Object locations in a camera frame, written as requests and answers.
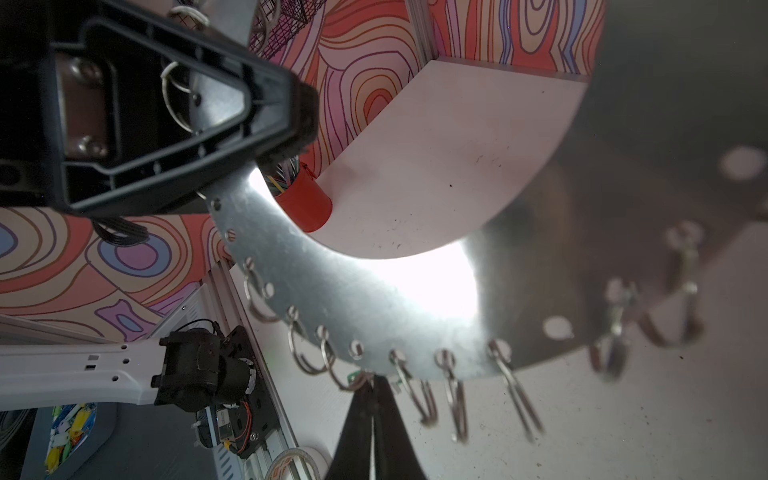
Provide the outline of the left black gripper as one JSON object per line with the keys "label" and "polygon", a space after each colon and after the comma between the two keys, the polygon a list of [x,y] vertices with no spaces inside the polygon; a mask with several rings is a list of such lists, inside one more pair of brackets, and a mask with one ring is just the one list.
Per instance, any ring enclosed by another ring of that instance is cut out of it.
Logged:
{"label": "left black gripper", "polygon": [[2,2],[2,206],[107,206],[107,8]]}

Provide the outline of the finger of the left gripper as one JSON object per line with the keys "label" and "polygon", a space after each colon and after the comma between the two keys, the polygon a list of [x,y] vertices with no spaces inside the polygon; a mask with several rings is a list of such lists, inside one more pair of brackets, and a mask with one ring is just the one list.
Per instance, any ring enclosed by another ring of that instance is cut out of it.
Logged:
{"label": "finger of the left gripper", "polygon": [[49,1],[40,66],[46,200],[78,216],[189,202],[316,137],[318,96],[248,48],[254,1],[210,1],[195,31],[131,1]]}

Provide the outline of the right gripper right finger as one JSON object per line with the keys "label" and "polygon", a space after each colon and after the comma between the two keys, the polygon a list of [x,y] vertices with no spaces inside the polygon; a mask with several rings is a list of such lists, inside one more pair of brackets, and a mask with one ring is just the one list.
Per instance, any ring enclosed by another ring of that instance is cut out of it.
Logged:
{"label": "right gripper right finger", "polygon": [[373,451],[375,478],[426,480],[388,380],[373,379]]}

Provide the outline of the metal disc with keyrings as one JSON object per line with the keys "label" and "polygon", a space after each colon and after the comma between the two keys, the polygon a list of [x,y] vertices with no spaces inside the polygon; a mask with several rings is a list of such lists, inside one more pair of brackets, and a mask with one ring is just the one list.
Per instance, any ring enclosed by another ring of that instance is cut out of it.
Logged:
{"label": "metal disc with keyrings", "polygon": [[[493,153],[496,214],[408,256],[352,256],[302,232],[248,163],[203,185],[212,219],[271,321],[320,331],[323,353],[388,374],[444,376],[456,435],[463,380],[508,375],[576,348],[611,352],[622,328],[740,234],[767,196],[767,5],[613,1],[588,81],[458,64],[447,118],[419,138]],[[403,360],[396,359],[402,353]]]}

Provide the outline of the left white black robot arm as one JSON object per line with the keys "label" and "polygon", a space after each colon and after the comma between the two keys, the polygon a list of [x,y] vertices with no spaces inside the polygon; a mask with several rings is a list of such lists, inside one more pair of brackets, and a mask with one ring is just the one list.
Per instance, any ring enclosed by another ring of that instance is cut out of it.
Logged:
{"label": "left white black robot arm", "polygon": [[[113,228],[190,202],[249,163],[299,153],[318,94],[246,48],[128,1],[1,5],[1,205]],[[252,368],[201,330],[1,351],[5,410],[236,403]]]}

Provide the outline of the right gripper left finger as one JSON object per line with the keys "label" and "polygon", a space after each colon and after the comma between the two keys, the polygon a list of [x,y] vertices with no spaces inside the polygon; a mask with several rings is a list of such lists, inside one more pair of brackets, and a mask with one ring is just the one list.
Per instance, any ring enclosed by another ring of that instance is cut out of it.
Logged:
{"label": "right gripper left finger", "polygon": [[368,480],[371,470],[374,381],[355,391],[325,480]]}

